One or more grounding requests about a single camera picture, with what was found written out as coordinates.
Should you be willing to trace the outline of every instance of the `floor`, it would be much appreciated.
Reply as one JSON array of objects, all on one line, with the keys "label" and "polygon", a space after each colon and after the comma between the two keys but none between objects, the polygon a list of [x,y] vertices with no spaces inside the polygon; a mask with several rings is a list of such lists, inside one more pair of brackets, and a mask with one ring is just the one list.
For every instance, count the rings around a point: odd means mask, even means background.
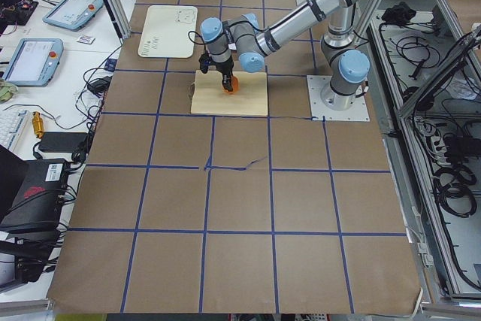
[{"label": "floor", "polygon": [[159,4],[196,6],[198,26],[249,12],[266,26],[295,0],[137,0],[49,291],[57,310],[410,313],[419,281],[371,100],[369,123],[310,118],[305,76],[331,73],[326,25],[266,59],[268,117],[193,116],[202,47],[137,55]]}]

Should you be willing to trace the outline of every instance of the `wooden board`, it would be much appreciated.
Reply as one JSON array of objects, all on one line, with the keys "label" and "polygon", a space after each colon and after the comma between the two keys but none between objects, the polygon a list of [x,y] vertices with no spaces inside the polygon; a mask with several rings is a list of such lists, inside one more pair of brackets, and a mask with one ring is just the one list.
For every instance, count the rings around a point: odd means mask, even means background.
[{"label": "wooden board", "polygon": [[228,94],[222,88],[222,75],[218,71],[195,73],[195,91],[192,97],[192,114],[229,116],[268,115],[268,87],[266,73],[235,71],[239,90]]}]

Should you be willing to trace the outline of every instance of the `orange object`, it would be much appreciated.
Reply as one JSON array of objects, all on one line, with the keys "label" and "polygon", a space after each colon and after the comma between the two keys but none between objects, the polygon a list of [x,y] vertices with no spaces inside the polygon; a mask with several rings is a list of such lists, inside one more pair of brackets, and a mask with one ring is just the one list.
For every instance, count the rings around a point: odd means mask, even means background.
[{"label": "orange object", "polygon": [[234,75],[232,76],[232,92],[224,89],[227,94],[234,94],[239,90],[239,80]]}]

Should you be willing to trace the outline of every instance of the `red object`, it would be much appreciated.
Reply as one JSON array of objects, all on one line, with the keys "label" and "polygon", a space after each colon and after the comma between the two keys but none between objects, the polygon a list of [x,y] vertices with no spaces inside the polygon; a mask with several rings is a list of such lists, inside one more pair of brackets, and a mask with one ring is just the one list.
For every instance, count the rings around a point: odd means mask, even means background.
[{"label": "red object", "polygon": [[40,192],[43,192],[43,191],[46,191],[46,189],[45,189],[44,187],[32,186],[32,187],[30,187],[29,189],[27,189],[27,190],[25,191],[25,193],[23,193],[23,197],[24,197],[25,199],[27,199],[27,198],[30,198],[30,197],[32,197],[33,195],[36,195],[36,194],[38,194],[38,193],[40,193]]}]

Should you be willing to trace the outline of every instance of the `power adapter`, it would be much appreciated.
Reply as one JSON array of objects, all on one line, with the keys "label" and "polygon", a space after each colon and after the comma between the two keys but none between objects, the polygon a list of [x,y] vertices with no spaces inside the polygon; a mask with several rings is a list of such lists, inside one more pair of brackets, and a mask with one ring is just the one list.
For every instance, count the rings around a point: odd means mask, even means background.
[{"label": "power adapter", "polygon": [[105,92],[110,86],[112,76],[106,76],[87,84],[87,89],[95,95]]}]

